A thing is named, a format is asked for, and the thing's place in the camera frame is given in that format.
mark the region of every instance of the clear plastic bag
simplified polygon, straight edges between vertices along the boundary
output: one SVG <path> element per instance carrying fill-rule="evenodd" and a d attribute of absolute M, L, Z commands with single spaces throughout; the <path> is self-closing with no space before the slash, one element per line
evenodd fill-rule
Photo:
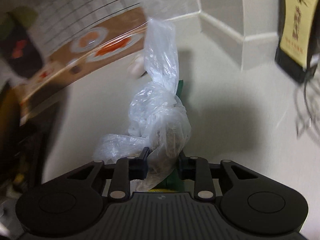
<path fill-rule="evenodd" d="M 174 35 L 170 23 L 149 19 L 144 64 L 153 81 L 130 104 L 130 136 L 106 135 L 93 156 L 105 163 L 115 163 L 119 158 L 139 155 L 143 147 L 150 147 L 147 178 L 132 181 L 133 191 L 150 190 L 165 179 L 191 136 L 186 109 L 175 95 L 179 65 Z"/>

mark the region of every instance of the green object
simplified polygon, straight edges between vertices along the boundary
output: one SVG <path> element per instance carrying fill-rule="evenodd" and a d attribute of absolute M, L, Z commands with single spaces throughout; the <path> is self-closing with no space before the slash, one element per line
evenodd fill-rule
<path fill-rule="evenodd" d="M 38 13 L 27 6 L 18 6 L 10 12 L 26 30 L 29 29 L 38 17 Z"/>
<path fill-rule="evenodd" d="M 183 88 L 183 80 L 179 80 L 178 89 L 177 89 L 177 93 L 176 93 L 178 98 L 180 98 L 180 96 L 181 96 L 182 88 Z M 174 169 L 173 172 L 171 172 L 171 174 L 168 177 L 166 177 L 157 186 L 155 186 L 154 189 L 159 189 L 159 190 L 167 189 L 167 190 L 172 190 L 172 191 L 177 191 L 177 192 L 184 192 L 185 191 L 184 183 L 179 178 L 177 169 Z"/>
<path fill-rule="evenodd" d="M 0 41 L 12 32 L 15 24 L 12 18 L 7 13 L 0 13 Z"/>

